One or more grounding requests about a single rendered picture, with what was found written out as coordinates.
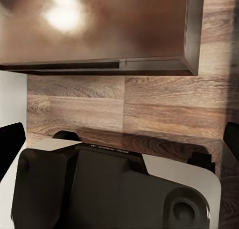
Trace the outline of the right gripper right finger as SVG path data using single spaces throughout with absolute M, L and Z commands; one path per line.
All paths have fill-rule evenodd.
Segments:
M 239 162 L 239 124 L 228 122 L 223 140 Z

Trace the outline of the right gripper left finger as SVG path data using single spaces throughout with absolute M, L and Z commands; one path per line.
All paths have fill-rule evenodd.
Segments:
M 21 122 L 0 128 L 0 182 L 26 141 Z

